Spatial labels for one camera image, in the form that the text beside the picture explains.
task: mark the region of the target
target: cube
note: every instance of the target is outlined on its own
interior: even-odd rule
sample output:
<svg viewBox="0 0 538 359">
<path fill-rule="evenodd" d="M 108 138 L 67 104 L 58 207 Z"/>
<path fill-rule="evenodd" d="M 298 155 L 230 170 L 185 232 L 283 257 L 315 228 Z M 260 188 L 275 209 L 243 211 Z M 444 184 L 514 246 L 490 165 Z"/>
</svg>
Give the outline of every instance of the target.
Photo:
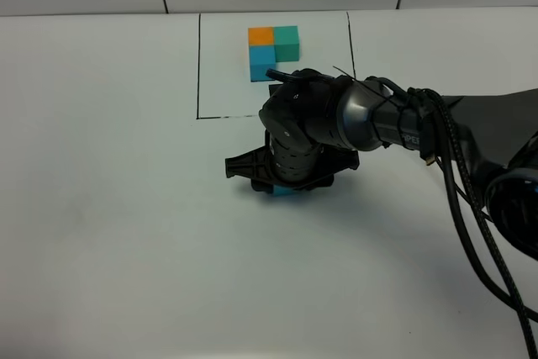
<svg viewBox="0 0 538 359">
<path fill-rule="evenodd" d="M 266 76 L 267 69 L 277 68 L 274 45 L 254 45 L 249 47 L 251 65 L 251 82 L 267 82 L 272 80 Z"/>
<path fill-rule="evenodd" d="M 275 45 L 272 27 L 256 27 L 249 29 L 249 45 Z"/>
<path fill-rule="evenodd" d="M 299 30 L 297 25 L 274 27 L 273 35 L 277 62 L 297 62 L 299 60 Z"/>
</svg>

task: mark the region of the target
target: blue cube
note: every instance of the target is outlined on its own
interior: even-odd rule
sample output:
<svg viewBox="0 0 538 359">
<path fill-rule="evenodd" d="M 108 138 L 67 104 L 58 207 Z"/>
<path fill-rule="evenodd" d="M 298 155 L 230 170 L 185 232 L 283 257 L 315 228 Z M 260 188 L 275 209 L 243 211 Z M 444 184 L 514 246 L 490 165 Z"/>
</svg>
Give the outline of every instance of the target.
<svg viewBox="0 0 538 359">
<path fill-rule="evenodd" d="M 251 65 L 251 82 L 268 82 L 267 69 L 277 68 L 277 56 L 274 45 L 253 45 L 249 49 Z"/>
</svg>

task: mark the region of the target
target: orange cube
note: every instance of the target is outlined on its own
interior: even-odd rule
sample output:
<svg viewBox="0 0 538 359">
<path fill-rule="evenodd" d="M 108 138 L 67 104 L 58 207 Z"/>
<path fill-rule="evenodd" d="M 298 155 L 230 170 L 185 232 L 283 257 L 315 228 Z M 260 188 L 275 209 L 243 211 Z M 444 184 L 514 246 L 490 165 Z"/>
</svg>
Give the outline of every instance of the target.
<svg viewBox="0 0 538 359">
<path fill-rule="evenodd" d="M 249 45 L 275 45 L 272 27 L 256 27 L 249 29 Z"/>
</svg>

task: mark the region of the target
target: table surface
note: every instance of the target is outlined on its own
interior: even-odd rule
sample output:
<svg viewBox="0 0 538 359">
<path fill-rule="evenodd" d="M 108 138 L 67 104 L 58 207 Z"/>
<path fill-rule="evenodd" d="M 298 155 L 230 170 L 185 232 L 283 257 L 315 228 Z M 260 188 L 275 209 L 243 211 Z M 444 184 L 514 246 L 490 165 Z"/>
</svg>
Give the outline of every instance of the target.
<svg viewBox="0 0 538 359">
<path fill-rule="evenodd" d="M 515 314 L 472 272 L 440 174 L 418 155 L 362 153 L 332 188 L 290 198 L 225 178 L 224 158 L 263 130 L 256 117 L 196 119 L 198 18 L 0 18 L 0 351 L 525 357 Z M 537 19 L 350 12 L 357 75 L 445 94 L 536 87 Z M 538 265 L 497 240 L 538 306 Z"/>
</svg>

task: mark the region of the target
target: robotic arm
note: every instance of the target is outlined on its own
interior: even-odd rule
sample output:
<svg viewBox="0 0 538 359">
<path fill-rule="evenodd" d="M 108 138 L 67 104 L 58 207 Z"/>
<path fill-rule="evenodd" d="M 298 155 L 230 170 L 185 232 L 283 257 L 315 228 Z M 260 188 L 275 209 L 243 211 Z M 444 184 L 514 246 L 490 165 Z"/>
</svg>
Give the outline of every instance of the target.
<svg viewBox="0 0 538 359">
<path fill-rule="evenodd" d="M 538 260 L 538 89 L 504 96 L 441 97 L 430 89 L 405 92 L 388 79 L 359 82 L 305 69 L 270 70 L 259 115 L 265 145 L 226 159 L 226 176 L 250 178 L 255 191 L 278 194 L 329 187 L 337 172 L 359 166 L 359 151 L 401 145 L 443 169 L 456 231 L 484 286 L 514 309 L 530 358 L 538 359 L 523 303 L 485 222 L 494 222 L 515 248 Z M 465 193 L 454 179 L 455 161 Z M 486 273 L 462 217 L 457 193 L 472 208 L 508 293 Z M 483 212 L 487 207 L 489 215 Z"/>
</svg>

